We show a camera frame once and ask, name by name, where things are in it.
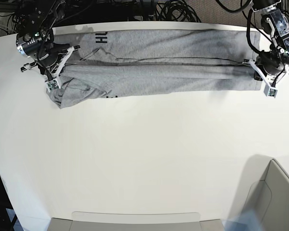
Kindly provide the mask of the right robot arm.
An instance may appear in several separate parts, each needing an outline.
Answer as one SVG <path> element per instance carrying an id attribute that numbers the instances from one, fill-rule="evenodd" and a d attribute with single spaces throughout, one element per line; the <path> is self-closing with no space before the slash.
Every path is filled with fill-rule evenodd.
<path id="1" fill-rule="evenodd" d="M 54 42 L 53 26 L 65 16 L 64 0 L 36 0 L 33 11 L 25 16 L 16 36 L 16 48 L 34 60 L 29 67 L 38 66 L 43 75 L 54 71 L 69 44 Z"/>

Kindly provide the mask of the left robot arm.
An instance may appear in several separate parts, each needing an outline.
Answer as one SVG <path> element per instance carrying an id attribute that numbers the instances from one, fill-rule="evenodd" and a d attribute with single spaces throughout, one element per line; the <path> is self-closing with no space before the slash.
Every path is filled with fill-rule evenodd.
<path id="1" fill-rule="evenodd" d="M 247 19 L 247 42 L 250 48 L 258 54 L 256 66 L 265 77 L 272 77 L 271 86 L 276 86 L 282 73 L 289 66 L 289 23 L 277 7 L 279 0 L 253 0 Z M 250 40 L 250 26 L 252 13 L 260 12 L 261 24 L 264 32 L 271 38 L 270 51 L 260 51 Z"/>

